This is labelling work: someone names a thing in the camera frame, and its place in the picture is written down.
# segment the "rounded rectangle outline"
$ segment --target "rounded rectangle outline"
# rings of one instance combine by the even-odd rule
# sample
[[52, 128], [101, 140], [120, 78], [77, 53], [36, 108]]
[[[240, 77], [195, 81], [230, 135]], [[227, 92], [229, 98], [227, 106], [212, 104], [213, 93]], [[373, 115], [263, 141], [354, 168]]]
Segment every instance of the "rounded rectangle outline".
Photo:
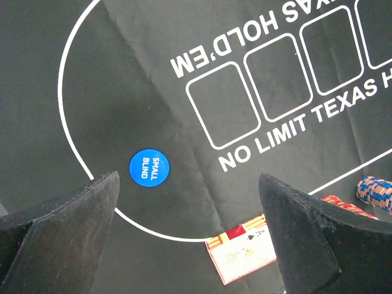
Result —
[[[325, 17], [327, 17], [328, 15], [331, 15], [332, 13], [335, 13], [336, 11], [341, 10], [341, 9], [346, 10], [346, 11], [347, 11], [347, 15], [349, 16], [349, 21], [350, 21], [352, 33], [353, 33], [353, 36], [354, 36], [354, 42], [355, 42], [355, 46], [356, 46], [356, 51], [358, 52], [358, 57], [359, 57], [360, 64], [361, 64], [361, 72], [360, 72], [359, 75], [357, 75], [356, 77], [352, 78], [351, 80], [346, 81], [346, 82], [344, 82], [343, 84], [340, 84], [339, 86], [337, 86], [337, 87], [335, 87], [335, 88], [333, 88], [333, 89], [331, 89], [331, 90], [329, 90], [329, 91], [327, 91], [327, 92], [321, 92], [321, 90], [320, 90], [320, 88], [319, 88], [319, 84], [317, 83], [317, 79], [316, 79], [316, 76], [315, 76], [315, 73], [314, 73], [314, 69], [313, 69], [313, 65], [312, 65], [312, 63], [311, 63], [311, 59], [310, 59], [310, 57], [309, 57], [309, 53], [307, 52], [305, 40], [304, 40], [304, 37], [303, 37], [303, 30], [304, 30], [305, 27], [307, 27], [307, 26], [309, 26], [309, 25], [315, 23], [316, 21], [319, 21], [319, 20], [321, 20], [322, 18], [325, 18]], [[336, 90], [341, 89], [341, 88], [343, 88], [344, 86], [347, 86], [347, 85], [351, 84], [353, 81], [356, 81], [357, 79], [359, 79], [360, 77], [362, 77], [362, 75], [363, 75], [363, 73], [364, 73], [364, 65], [363, 65], [362, 54], [361, 54], [361, 50], [360, 50], [360, 45], [359, 45], [359, 43], [358, 43], [358, 38], [357, 38], [357, 36], [356, 36], [355, 26], [354, 26], [353, 18], [352, 18], [352, 16], [351, 16], [351, 11], [350, 11], [350, 9], [349, 9], [347, 6], [341, 5], [341, 6], [335, 8], [335, 9], [333, 9], [333, 10], [330, 10], [330, 11], [327, 12], [327, 13], [321, 14], [319, 17], [316, 17], [316, 18], [314, 18], [313, 20], [308, 21], [307, 23], [304, 23], [304, 24], [301, 26], [301, 28], [300, 28], [300, 39], [301, 39], [302, 46], [303, 46], [303, 48], [304, 48], [304, 52], [305, 52], [305, 56], [306, 56], [306, 59], [307, 59], [307, 63], [309, 64], [309, 68], [310, 68], [310, 70], [311, 70], [311, 74], [312, 74], [312, 77], [313, 77], [313, 81], [314, 81], [316, 90], [317, 90], [317, 92], [318, 92], [321, 96], [327, 96], [327, 95], [331, 94], [332, 92], [335, 92]]]
[[[296, 108], [294, 108], [294, 109], [292, 109], [292, 110], [290, 110], [290, 111], [284, 113], [283, 115], [279, 115], [277, 118], [271, 119], [271, 118], [269, 118], [268, 115], [266, 114], [266, 111], [265, 111], [265, 108], [264, 108], [262, 99], [261, 99], [261, 97], [260, 97], [260, 94], [258, 93], [256, 84], [255, 84], [255, 82], [254, 82], [254, 80], [253, 80], [253, 77], [252, 77], [252, 74], [251, 74], [251, 71], [249, 70], [249, 67], [247, 66], [246, 59], [247, 59], [252, 53], [254, 53], [254, 52], [256, 52], [256, 51], [259, 51], [259, 50], [261, 50], [262, 48], [265, 48], [265, 47], [267, 47], [268, 45], [271, 45], [272, 43], [275, 43], [275, 42], [277, 42], [277, 41], [283, 39], [284, 37], [289, 37], [289, 38], [291, 38], [291, 39], [293, 40], [293, 44], [294, 44], [294, 47], [295, 47], [295, 51], [296, 51], [296, 53], [297, 53], [298, 60], [300, 61], [300, 64], [301, 64], [301, 67], [302, 67], [302, 71], [303, 71], [303, 74], [304, 74], [304, 77], [305, 77], [305, 80], [306, 80], [307, 88], [308, 88], [308, 90], [309, 90], [310, 98], [309, 98], [309, 100], [308, 100], [307, 102], [305, 102], [304, 104], [301, 104], [300, 106], [298, 106], [298, 107], [296, 107]], [[278, 120], [284, 118], [285, 116], [288, 116], [288, 115], [290, 115], [290, 114], [292, 114], [292, 113], [294, 113], [294, 112], [300, 110], [301, 108], [303, 108], [303, 107], [309, 105], [309, 104], [312, 102], [312, 100], [313, 100], [312, 86], [311, 86], [311, 83], [310, 83], [310, 81], [309, 81], [309, 77], [308, 77], [308, 75], [307, 75], [307, 72], [306, 72], [306, 68], [305, 68], [304, 62], [303, 62], [303, 60], [302, 60], [302, 56], [301, 56], [301, 53], [300, 53], [300, 49], [298, 48], [298, 44], [297, 44], [296, 39], [295, 39], [295, 37], [293, 36], [293, 34], [285, 33], [285, 34], [283, 34], [283, 35], [280, 35], [279, 37], [276, 37], [275, 39], [272, 39], [272, 40], [268, 41], [267, 43], [264, 43], [263, 45], [260, 45], [260, 46], [258, 46], [258, 47], [256, 47], [256, 48], [252, 49], [251, 51], [248, 51], [248, 52], [245, 54], [245, 56], [244, 56], [244, 66], [245, 66], [246, 72], [247, 72], [247, 74], [248, 74], [248, 76], [249, 76], [249, 79], [250, 79], [250, 81], [251, 81], [251, 84], [252, 84], [252, 86], [253, 86], [253, 89], [254, 89], [254, 91], [255, 91], [255, 93], [256, 93], [257, 100], [258, 100], [258, 102], [259, 102], [259, 104], [260, 104], [260, 106], [261, 106], [261, 108], [262, 108], [262, 112], [263, 112], [263, 114], [264, 114], [264, 118], [265, 118], [269, 123], [275, 123], [276, 121], [278, 121]]]
[[360, 34], [361, 34], [361, 39], [362, 39], [362, 43], [363, 43], [363, 48], [365, 51], [365, 56], [366, 56], [366, 61], [367, 61], [367, 65], [369, 66], [370, 69], [379, 69], [385, 65], [387, 65], [388, 63], [392, 62], [392, 58], [377, 65], [377, 66], [373, 66], [370, 60], [370, 55], [369, 55], [369, 51], [368, 51], [368, 46], [366, 45], [366, 39], [365, 39], [365, 35], [363, 32], [363, 28], [362, 28], [362, 23], [361, 23], [361, 18], [360, 18], [360, 12], [358, 11], [358, 3], [360, 0], [356, 0], [355, 4], [354, 4], [354, 10], [355, 10], [355, 15], [356, 15], [356, 20], [358, 22], [358, 27], [360, 29]]
[[[258, 124], [257, 124], [257, 127], [255, 129], [253, 129], [252, 131], [250, 131], [250, 132], [248, 132], [248, 133], [246, 133], [246, 134], [244, 134], [244, 135], [242, 135], [242, 136], [240, 136], [240, 137], [238, 137], [238, 138], [236, 138], [236, 139], [234, 139], [234, 140], [232, 140], [232, 141], [230, 141], [230, 142], [228, 142], [228, 143], [226, 143], [226, 144], [224, 144], [222, 146], [216, 146], [214, 144], [214, 142], [213, 142], [213, 139], [209, 135], [209, 132], [208, 132], [208, 130], [207, 130], [205, 124], [204, 124], [203, 118], [200, 116], [200, 113], [198, 112], [197, 106], [195, 105], [195, 102], [194, 102], [194, 100], [193, 100], [193, 98], [192, 98], [192, 96], [191, 96], [191, 94], [189, 92], [189, 87], [190, 87], [191, 84], [195, 83], [196, 81], [199, 81], [202, 78], [205, 78], [208, 75], [211, 75], [211, 74], [217, 72], [218, 70], [223, 69], [224, 67], [227, 67], [227, 66], [235, 66], [235, 68], [237, 69], [239, 77], [240, 77], [241, 81], [243, 82], [246, 94], [247, 94], [247, 96], [249, 98], [249, 101], [251, 102], [251, 105], [252, 105], [253, 111], [255, 113], [255, 116], [257, 118]], [[256, 106], [255, 106], [254, 101], [252, 99], [251, 92], [249, 91], [249, 88], [248, 88], [248, 86], [246, 84], [244, 75], [243, 75], [241, 69], [239, 68], [239, 65], [236, 62], [234, 62], [234, 61], [229, 61], [229, 62], [223, 63], [222, 65], [220, 65], [220, 66], [218, 66], [218, 67], [216, 67], [216, 68], [214, 68], [214, 69], [212, 69], [212, 70], [210, 70], [210, 71], [208, 71], [208, 72], [206, 72], [206, 73], [204, 73], [202, 75], [199, 75], [197, 78], [194, 78], [194, 79], [188, 81], [188, 83], [186, 84], [186, 87], [185, 87], [185, 92], [186, 92], [186, 94], [187, 94], [187, 96], [189, 98], [190, 103], [192, 104], [192, 106], [193, 106], [193, 108], [194, 108], [194, 110], [196, 112], [197, 118], [200, 121], [200, 124], [202, 125], [202, 128], [203, 128], [204, 132], [206, 133], [206, 136], [207, 136], [207, 139], [208, 139], [209, 143], [211, 144], [211, 146], [215, 150], [225, 149], [226, 147], [228, 147], [228, 146], [230, 146], [230, 145], [232, 145], [232, 144], [242, 140], [243, 138], [246, 138], [247, 136], [252, 135], [253, 133], [257, 132], [260, 129], [261, 125], [262, 125], [262, 121], [260, 119], [260, 116], [258, 115]]]

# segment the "letter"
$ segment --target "letter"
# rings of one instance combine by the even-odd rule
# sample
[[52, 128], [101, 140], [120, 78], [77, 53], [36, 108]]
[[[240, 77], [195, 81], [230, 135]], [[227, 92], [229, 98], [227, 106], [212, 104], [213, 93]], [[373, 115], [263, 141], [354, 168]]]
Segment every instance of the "letter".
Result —
[[293, 1], [289, 1], [287, 3], [285, 3], [282, 7], [282, 11], [284, 15], [292, 15], [292, 17], [286, 17], [286, 21], [288, 23], [293, 23], [294, 21], [296, 21], [298, 19], [298, 12], [293, 9], [293, 10], [288, 10], [288, 7], [292, 7], [294, 8], [296, 6], [296, 4]]
[[190, 61], [188, 53], [184, 53], [184, 58], [181, 55], [177, 56], [177, 63], [175, 62], [174, 59], [170, 60], [170, 62], [178, 78], [184, 76], [184, 68], [188, 72], [193, 72], [195, 70], [194, 66], [192, 65], [192, 61]]
[[203, 45], [200, 45], [200, 46], [198, 46], [196, 48], [193, 48], [192, 50], [189, 50], [189, 53], [190, 54], [194, 54], [194, 53], [196, 53], [198, 51], [200, 52], [200, 55], [194, 57], [194, 61], [196, 62], [196, 61], [199, 61], [199, 60], [203, 60], [203, 62], [201, 62], [199, 64], [196, 64], [196, 68], [197, 69], [199, 69], [199, 68], [209, 64], [208, 56], [206, 54], [206, 51], [204, 50]]
[[257, 149], [260, 152], [260, 154], [263, 154], [265, 151], [268, 151], [271, 149], [270, 146], [263, 148], [262, 144], [260, 143], [260, 140], [258, 138], [255, 139], [255, 143], [256, 143]]
[[365, 92], [365, 95], [367, 95], [368, 97], [372, 97], [374, 94], [377, 93], [377, 86], [374, 85], [375, 80], [373, 80], [372, 78], [370, 80], [365, 81], [364, 84], [364, 88], [365, 90], [372, 90], [372, 92]]
[[295, 129], [295, 126], [294, 126], [294, 122], [293, 121], [289, 121], [288, 124], [290, 125], [290, 128], [292, 130], [293, 137], [295, 137], [297, 135], [297, 133], [296, 133], [296, 129]]
[[271, 144], [271, 147], [274, 148], [276, 145], [274, 142], [274, 138], [271, 135], [271, 132], [267, 132], [267, 137], [268, 137], [269, 143]]
[[383, 73], [382, 73], [382, 80], [384, 81], [384, 87], [385, 87], [385, 89], [386, 89], [387, 87], [389, 87], [388, 81], [389, 81], [389, 80], [392, 80], [392, 69], [391, 69], [391, 75], [389, 75], [389, 76], [386, 75], [386, 72], [383, 72]]
[[305, 124], [304, 124], [304, 121], [303, 121], [303, 118], [306, 116], [306, 114], [302, 114], [302, 115], [299, 115], [299, 116], [297, 116], [295, 119], [293, 119], [293, 121], [295, 121], [295, 122], [299, 122], [299, 124], [300, 124], [300, 126], [301, 126], [301, 130], [304, 132], [305, 130], [306, 130], [306, 128], [305, 128]]
[[321, 8], [321, 3], [329, 4], [330, 2], [329, 2], [329, 0], [318, 0], [316, 9], [320, 9]]
[[245, 46], [245, 40], [244, 40], [244, 37], [243, 37], [239, 27], [237, 27], [235, 29], [232, 29], [229, 32], [227, 32], [228, 36], [231, 36], [232, 34], [237, 34], [239, 43], [241, 44], [241, 46]]
[[[223, 44], [225, 47], [225, 49], [223, 51], [219, 48], [219, 41], [223, 41]], [[228, 55], [229, 53], [232, 52], [232, 48], [230, 47], [230, 44], [228, 43], [228, 40], [227, 40], [227, 37], [225, 34], [220, 35], [215, 38], [214, 50], [215, 50], [216, 54], [218, 54], [219, 56], [225, 56], [225, 55]]]
[[337, 115], [339, 113], [339, 110], [335, 110], [334, 112], [331, 112], [332, 109], [337, 107], [336, 104], [332, 104], [333, 102], [335, 102], [335, 100], [336, 100], [335, 98], [332, 98], [331, 100], [324, 102], [324, 108], [325, 108], [326, 116], [328, 118], [331, 118], [332, 116]]
[[356, 101], [357, 101], [358, 99], [365, 100], [365, 99], [366, 99], [366, 96], [365, 96], [365, 95], [362, 93], [362, 91], [356, 86], [356, 87], [354, 87], [354, 89], [353, 89], [353, 102], [352, 102], [352, 105], [355, 105], [355, 104], [356, 104]]
[[[246, 153], [245, 158], [240, 158], [239, 156], [239, 152], [242, 150], [245, 151]], [[251, 158], [251, 150], [247, 146], [240, 146], [237, 149], [235, 149], [234, 157], [239, 163], [243, 164], [244, 162], [247, 162]]]
[[306, 14], [309, 14], [312, 11], [312, 0], [296, 0], [296, 2]]
[[278, 145], [281, 143], [281, 140], [283, 142], [286, 142], [287, 138], [290, 139], [292, 137], [290, 130], [288, 129], [288, 125], [286, 123], [282, 125], [282, 132], [281, 130], [279, 130], [279, 128], [276, 127], [275, 129], [272, 130], [272, 133], [274, 134], [275, 141]]
[[[253, 37], [249, 34], [249, 26], [254, 26], [256, 29], [256, 35]], [[245, 25], [244, 25], [244, 35], [245, 38], [251, 42], [258, 40], [260, 36], [262, 35], [262, 29], [260, 25], [258, 24], [257, 21], [255, 20], [249, 20]]]
[[320, 104], [319, 106], [316, 106], [315, 108], [313, 108], [313, 109], [311, 110], [311, 113], [316, 112], [317, 119], [318, 119], [318, 122], [319, 122], [319, 123], [321, 123], [321, 122], [323, 121], [323, 118], [322, 118], [321, 113], [320, 113], [320, 109], [321, 109], [321, 108], [323, 108], [323, 105], [322, 105], [322, 104]]
[[265, 21], [264, 16], [263, 15], [260, 16], [260, 22], [262, 23], [262, 27], [263, 27], [264, 33], [266, 35], [268, 35], [270, 33], [270, 31], [268, 30], [269, 25], [273, 25], [275, 31], [277, 29], [279, 29], [279, 27], [277, 26], [275, 14], [272, 10], [270, 10], [270, 12], [269, 12], [269, 17], [271, 18], [271, 20]]
[[349, 101], [347, 101], [348, 95], [349, 95], [349, 92], [346, 91], [346, 92], [343, 94], [343, 97], [340, 96], [340, 95], [336, 96], [336, 99], [339, 100], [340, 102], [342, 102], [340, 112], [342, 112], [342, 111], [344, 110], [344, 107], [345, 107], [345, 106], [347, 106], [347, 107], [353, 106], [353, 105], [350, 104]]
[[231, 152], [227, 153], [227, 157], [228, 157], [228, 159], [226, 159], [224, 157], [218, 158], [219, 163], [222, 166], [224, 172], [227, 172], [227, 166], [226, 165], [228, 165], [229, 167], [232, 167], [232, 168], [235, 168], [237, 166], [237, 164], [236, 164], [236, 162], [235, 162]]

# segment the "stack of poker chips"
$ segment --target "stack of poker chips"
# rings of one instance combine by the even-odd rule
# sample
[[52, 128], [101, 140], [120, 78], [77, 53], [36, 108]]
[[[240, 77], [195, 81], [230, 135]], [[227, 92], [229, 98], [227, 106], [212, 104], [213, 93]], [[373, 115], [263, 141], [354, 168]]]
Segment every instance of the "stack of poker chips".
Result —
[[378, 219], [375, 216], [372, 216], [371, 214], [365, 213], [361, 208], [355, 206], [354, 204], [343, 202], [339, 197], [333, 196], [333, 195], [327, 195], [323, 198], [324, 201], [336, 205], [338, 207], [341, 207], [343, 209], [346, 209], [348, 211], [351, 211], [352, 213], [357, 213], [360, 214], [361, 216], [366, 216], [371, 219]]
[[392, 182], [367, 176], [356, 186], [355, 195], [361, 201], [377, 206], [392, 215]]

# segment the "blue disc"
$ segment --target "blue disc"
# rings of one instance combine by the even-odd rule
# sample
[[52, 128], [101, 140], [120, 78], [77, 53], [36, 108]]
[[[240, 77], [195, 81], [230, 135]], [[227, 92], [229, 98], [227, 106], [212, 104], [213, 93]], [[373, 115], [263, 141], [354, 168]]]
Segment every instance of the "blue disc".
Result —
[[129, 163], [129, 174], [143, 187], [156, 187], [169, 176], [169, 161], [160, 151], [155, 149], [141, 150]]

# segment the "white curved line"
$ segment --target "white curved line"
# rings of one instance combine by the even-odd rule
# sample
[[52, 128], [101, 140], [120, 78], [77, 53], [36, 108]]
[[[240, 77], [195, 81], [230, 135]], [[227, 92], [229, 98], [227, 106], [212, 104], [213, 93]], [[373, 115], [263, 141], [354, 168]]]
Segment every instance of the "white curved line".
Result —
[[[62, 102], [62, 82], [64, 79], [64, 69], [66, 66], [66, 61], [67, 61], [67, 56], [69, 53], [69, 49], [72, 45], [72, 42], [74, 41], [74, 38], [76, 36], [76, 33], [78, 32], [81, 24], [84, 22], [86, 17], [89, 15], [89, 13], [92, 11], [92, 9], [100, 2], [100, 0], [93, 0], [92, 3], [90, 3], [89, 6], [87, 6], [86, 10], [83, 11], [83, 13], [80, 15], [78, 21], [75, 23], [75, 26], [72, 28], [71, 33], [69, 34], [69, 37], [66, 42], [66, 46], [64, 47], [64, 51], [61, 56], [61, 61], [60, 61], [60, 68], [59, 68], [59, 78], [58, 78], [58, 84], [57, 84], [57, 96], [58, 96], [58, 104], [59, 104], [59, 112], [60, 112], [60, 119], [61, 119], [61, 124], [62, 128], [64, 129], [64, 133], [67, 137], [69, 146], [71, 147], [73, 153], [75, 154], [76, 158], [78, 159], [81, 167], [85, 170], [86, 174], [90, 179], [94, 179], [94, 176], [90, 172], [89, 168], [81, 158], [77, 148], [75, 147], [74, 141], [72, 140], [72, 137], [69, 133], [69, 129], [67, 126], [67, 121], [66, 121], [66, 116], [64, 114], [64, 105]], [[143, 227], [142, 225], [139, 225], [138, 223], [134, 222], [132, 219], [127, 217], [125, 214], [123, 214], [118, 208], [115, 209], [115, 212], [121, 216], [125, 221], [130, 223], [131, 225], [134, 225], [135, 227], [139, 228], [140, 230], [149, 233], [151, 235], [154, 235], [159, 238], [167, 239], [167, 240], [172, 240], [172, 241], [178, 241], [178, 242], [206, 242], [209, 241], [211, 238], [205, 238], [205, 239], [187, 239], [187, 238], [177, 238], [177, 237], [172, 237], [172, 236], [167, 236], [163, 235], [157, 232], [154, 232], [152, 230], [149, 230], [148, 228]]]

